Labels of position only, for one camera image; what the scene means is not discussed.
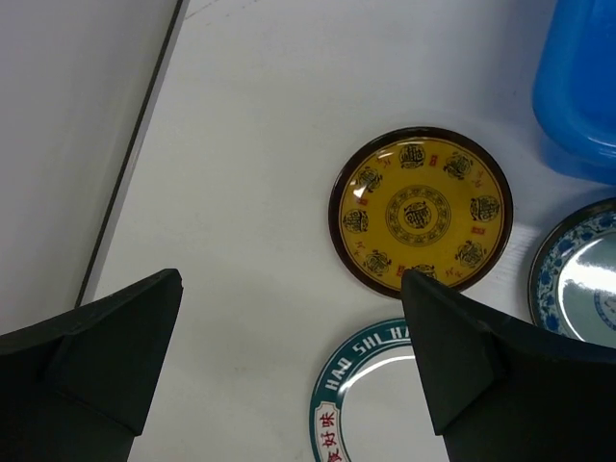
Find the yellow patterned plate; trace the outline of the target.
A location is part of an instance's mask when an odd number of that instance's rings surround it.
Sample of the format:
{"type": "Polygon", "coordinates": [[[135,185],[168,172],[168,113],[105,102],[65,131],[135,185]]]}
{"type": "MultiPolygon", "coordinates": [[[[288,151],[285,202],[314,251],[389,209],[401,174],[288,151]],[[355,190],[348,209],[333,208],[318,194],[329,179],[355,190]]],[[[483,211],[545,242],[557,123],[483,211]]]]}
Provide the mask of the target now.
{"type": "Polygon", "coordinates": [[[383,134],[344,164],[328,200],[328,231],[347,270],[398,298],[417,270],[464,291],[495,266],[511,235],[514,202],[496,160],[438,127],[383,134]]]}

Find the white plate green lettered rim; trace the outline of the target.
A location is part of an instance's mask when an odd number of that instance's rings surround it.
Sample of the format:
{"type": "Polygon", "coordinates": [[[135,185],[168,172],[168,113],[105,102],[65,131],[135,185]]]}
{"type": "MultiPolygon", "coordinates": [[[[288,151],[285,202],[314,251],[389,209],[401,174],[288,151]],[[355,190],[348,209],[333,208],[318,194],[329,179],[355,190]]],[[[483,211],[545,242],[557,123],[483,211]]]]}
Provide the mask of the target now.
{"type": "Polygon", "coordinates": [[[331,354],[309,407],[316,461],[447,461],[403,318],[365,327],[331,354]]]}

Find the blue floral plate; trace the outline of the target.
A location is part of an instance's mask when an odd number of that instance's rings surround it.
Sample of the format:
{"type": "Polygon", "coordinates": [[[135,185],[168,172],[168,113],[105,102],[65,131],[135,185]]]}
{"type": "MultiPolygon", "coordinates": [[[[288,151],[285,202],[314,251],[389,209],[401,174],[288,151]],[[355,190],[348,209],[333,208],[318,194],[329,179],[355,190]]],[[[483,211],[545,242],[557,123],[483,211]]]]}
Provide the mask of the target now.
{"type": "Polygon", "coordinates": [[[533,323],[552,333],[615,347],[615,200],[561,220],[535,254],[527,282],[533,323]]]}

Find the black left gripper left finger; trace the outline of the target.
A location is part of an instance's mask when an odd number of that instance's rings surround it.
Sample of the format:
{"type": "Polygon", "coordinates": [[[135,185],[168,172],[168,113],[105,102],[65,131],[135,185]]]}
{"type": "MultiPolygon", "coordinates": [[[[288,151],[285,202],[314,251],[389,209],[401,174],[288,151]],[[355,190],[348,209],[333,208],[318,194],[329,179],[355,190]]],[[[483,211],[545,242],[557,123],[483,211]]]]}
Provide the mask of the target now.
{"type": "Polygon", "coordinates": [[[4,461],[125,461],[142,435],[183,293],[163,269],[1,337],[4,461]]]}

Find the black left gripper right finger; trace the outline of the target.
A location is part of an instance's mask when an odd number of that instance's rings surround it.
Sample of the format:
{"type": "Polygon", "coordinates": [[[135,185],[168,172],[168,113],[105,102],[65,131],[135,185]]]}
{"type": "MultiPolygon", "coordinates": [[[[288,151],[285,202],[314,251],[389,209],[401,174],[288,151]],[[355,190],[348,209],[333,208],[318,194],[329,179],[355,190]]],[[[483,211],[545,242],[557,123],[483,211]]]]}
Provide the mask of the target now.
{"type": "Polygon", "coordinates": [[[418,271],[401,300],[451,461],[612,461],[615,351],[504,314],[418,271]]]}

